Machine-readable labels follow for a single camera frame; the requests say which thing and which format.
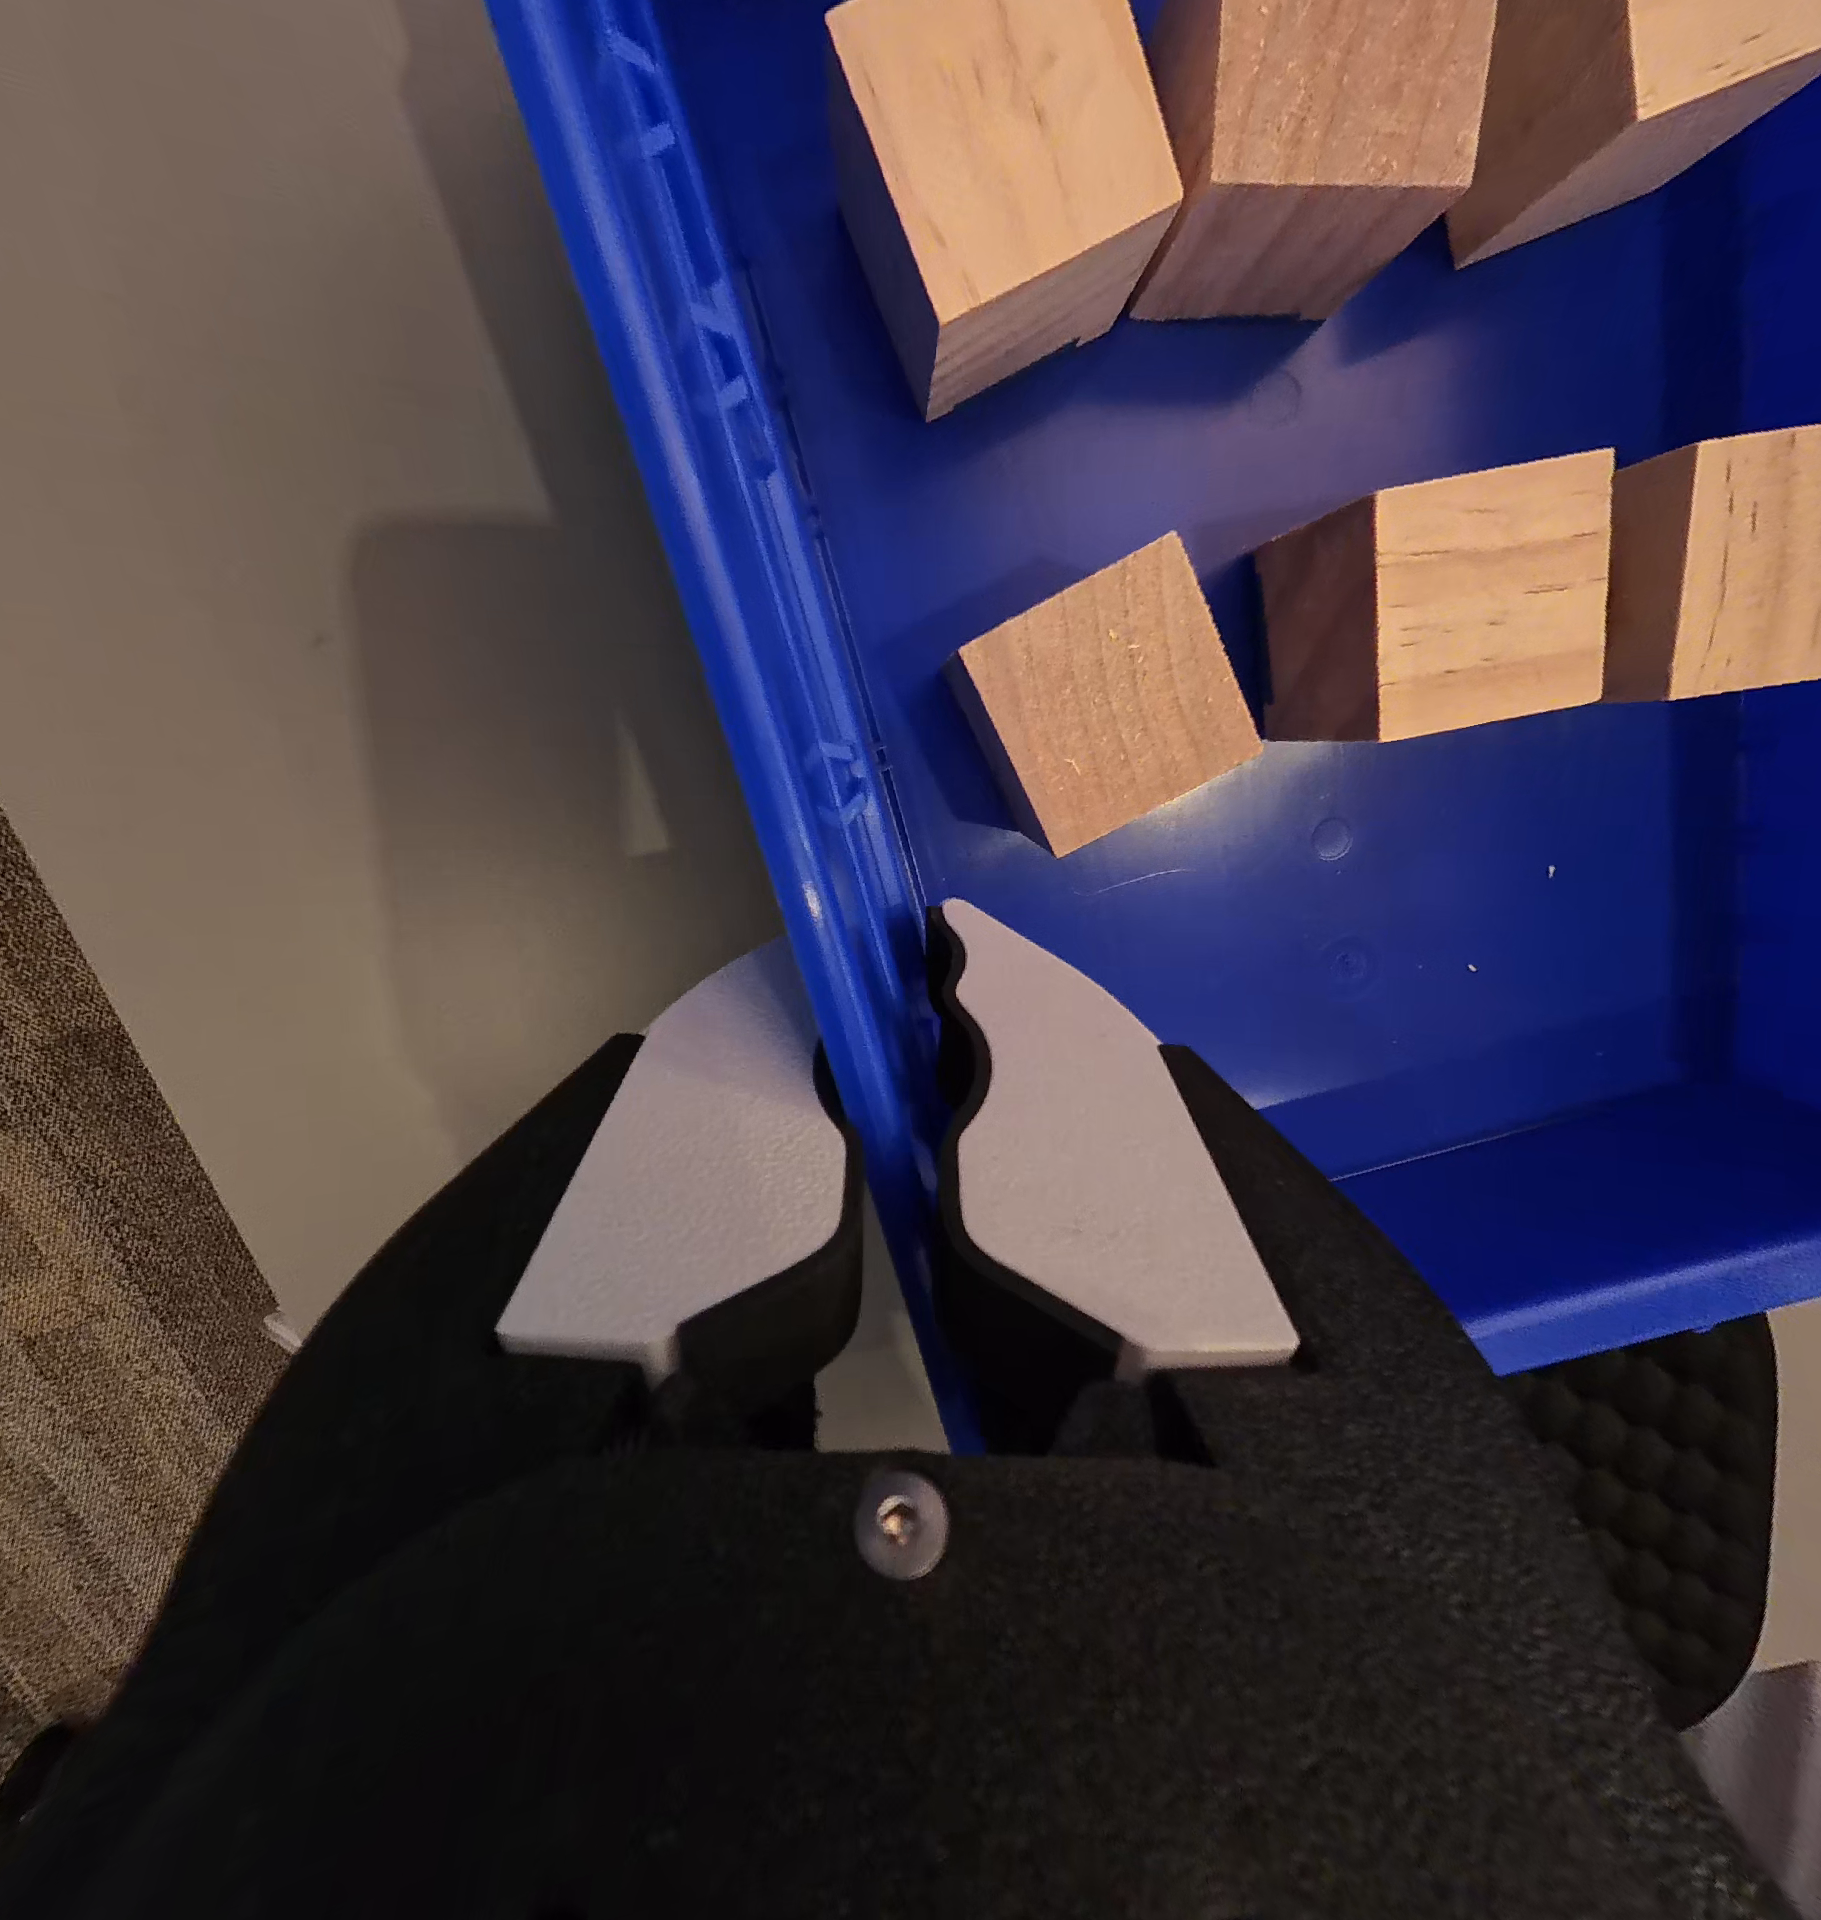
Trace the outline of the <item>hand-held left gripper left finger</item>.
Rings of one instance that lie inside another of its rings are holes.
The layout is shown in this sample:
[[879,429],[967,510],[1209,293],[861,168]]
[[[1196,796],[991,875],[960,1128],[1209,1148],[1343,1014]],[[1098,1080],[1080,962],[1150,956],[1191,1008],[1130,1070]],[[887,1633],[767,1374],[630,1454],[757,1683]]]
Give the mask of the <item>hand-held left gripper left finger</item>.
[[789,944],[647,1029],[497,1319],[514,1357],[627,1363],[752,1442],[819,1441],[862,1309],[862,1141]]

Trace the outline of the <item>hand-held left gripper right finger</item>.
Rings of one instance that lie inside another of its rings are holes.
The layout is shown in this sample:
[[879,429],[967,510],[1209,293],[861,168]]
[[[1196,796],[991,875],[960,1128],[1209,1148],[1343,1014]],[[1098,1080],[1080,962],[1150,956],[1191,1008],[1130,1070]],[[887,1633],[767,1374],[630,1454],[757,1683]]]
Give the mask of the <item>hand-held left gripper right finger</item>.
[[1302,1340],[1161,1041],[971,900],[927,915],[947,1122],[933,1300],[989,1451],[1092,1385],[1285,1368]]

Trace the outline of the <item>blue plastic bin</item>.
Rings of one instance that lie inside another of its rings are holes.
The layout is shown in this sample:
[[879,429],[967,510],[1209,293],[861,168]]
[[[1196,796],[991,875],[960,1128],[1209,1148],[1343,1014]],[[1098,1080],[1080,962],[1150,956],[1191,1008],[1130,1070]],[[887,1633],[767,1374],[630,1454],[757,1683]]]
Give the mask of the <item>blue plastic bin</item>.
[[927,1317],[927,907],[1192,1048],[1501,1374],[1821,1298],[1821,679],[1273,744],[1069,856],[947,654],[1177,533],[1821,424],[1821,77],[1662,192],[1329,322],[1135,322],[927,424],[851,250],[825,3],[491,3],[882,1222]]

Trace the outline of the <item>group of wooden cubes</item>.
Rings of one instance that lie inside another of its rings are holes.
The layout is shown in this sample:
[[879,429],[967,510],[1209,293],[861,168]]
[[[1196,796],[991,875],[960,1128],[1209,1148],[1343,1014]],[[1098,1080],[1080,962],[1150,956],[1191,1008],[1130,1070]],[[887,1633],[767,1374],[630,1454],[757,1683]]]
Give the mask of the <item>group of wooden cubes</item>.
[[[1821,77],[1821,3],[839,3],[848,235],[924,421],[1110,329],[1329,321],[1640,201]],[[1821,679],[1821,424],[1352,498],[1256,552],[1272,739]]]

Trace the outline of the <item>black honeycomb textured pad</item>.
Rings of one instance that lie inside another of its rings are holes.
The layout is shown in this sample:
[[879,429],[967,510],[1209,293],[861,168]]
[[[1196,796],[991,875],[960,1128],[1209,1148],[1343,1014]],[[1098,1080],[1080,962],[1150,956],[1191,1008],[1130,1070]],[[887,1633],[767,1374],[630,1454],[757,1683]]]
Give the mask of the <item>black honeycomb textured pad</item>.
[[1767,1315],[1507,1374],[1676,1732],[1741,1683],[1763,1632],[1779,1376]]

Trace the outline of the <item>pale grey cloth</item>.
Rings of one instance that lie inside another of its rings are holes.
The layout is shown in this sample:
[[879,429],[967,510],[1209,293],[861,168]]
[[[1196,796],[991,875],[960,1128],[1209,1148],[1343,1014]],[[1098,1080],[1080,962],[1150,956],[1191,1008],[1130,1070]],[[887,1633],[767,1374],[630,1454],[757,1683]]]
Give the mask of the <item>pale grey cloth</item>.
[[1821,1916],[1821,1658],[1746,1675],[1681,1747],[1793,1907]]

